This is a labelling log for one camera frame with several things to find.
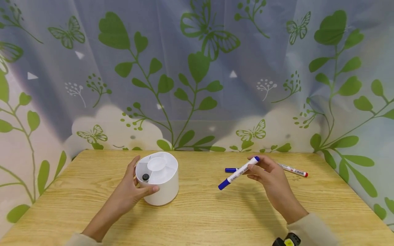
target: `wood grain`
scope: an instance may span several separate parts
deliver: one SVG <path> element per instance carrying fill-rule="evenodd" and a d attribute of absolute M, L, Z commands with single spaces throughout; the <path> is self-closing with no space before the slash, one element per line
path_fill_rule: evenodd
<path fill-rule="evenodd" d="M 81 232 L 136 156 L 151 151 L 85 150 L 3 237 L 0 245 L 63 245 Z M 286 222 L 260 183 L 241 177 L 220 191 L 225 167 L 239 167 L 246 153 L 172 152 L 179 162 L 179 193 L 155 207 L 140 201 L 110 229 L 105 245 L 272 245 Z M 309 173 L 286 172 L 305 208 L 317 213 L 343 245 L 387 245 L 390 229 L 316 154 L 268 154 Z"/>

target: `sleeve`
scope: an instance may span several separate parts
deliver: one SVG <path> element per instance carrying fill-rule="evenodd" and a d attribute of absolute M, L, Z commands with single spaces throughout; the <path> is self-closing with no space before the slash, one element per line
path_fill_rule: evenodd
<path fill-rule="evenodd" d="M 337 246 L 339 241 L 331 230 L 316 214 L 309 214 L 304 218 L 287 225 L 289 232 L 300 239 L 300 246 Z"/>
<path fill-rule="evenodd" d="M 65 246 L 103 246 L 103 244 L 86 235 L 74 233 Z"/>

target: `curtain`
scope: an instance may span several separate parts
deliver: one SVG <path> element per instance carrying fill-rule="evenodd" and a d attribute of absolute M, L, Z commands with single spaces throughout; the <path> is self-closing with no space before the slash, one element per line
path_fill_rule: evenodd
<path fill-rule="evenodd" d="M 89 148 L 317 153 L 394 229 L 392 1 L 1 0 L 0 14 L 0 236 Z"/>

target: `blue marker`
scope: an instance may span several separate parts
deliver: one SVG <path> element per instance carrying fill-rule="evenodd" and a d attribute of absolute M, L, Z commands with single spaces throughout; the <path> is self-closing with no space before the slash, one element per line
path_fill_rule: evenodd
<path fill-rule="evenodd" d="M 223 181 L 218 187 L 219 190 L 223 190 L 226 186 L 231 184 L 231 182 L 234 181 L 234 179 L 238 178 L 241 176 L 244 172 L 247 171 L 247 166 L 249 164 L 256 165 L 260 161 L 260 158 L 258 156 L 253 157 L 250 161 L 248 161 L 245 165 L 243 165 L 240 169 L 235 171 L 230 177 L 228 177 L 225 181 Z"/>

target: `white pen holder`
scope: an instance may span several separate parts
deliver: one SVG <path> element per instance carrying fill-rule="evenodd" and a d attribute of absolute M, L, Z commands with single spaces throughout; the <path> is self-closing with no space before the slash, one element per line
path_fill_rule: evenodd
<path fill-rule="evenodd" d="M 178 194 L 178 161 L 167 152 L 157 152 L 142 158 L 136 166 L 136 176 L 141 187 L 157 185 L 160 190 L 153 195 L 144 197 L 145 201 L 154 206 L 171 202 Z"/>

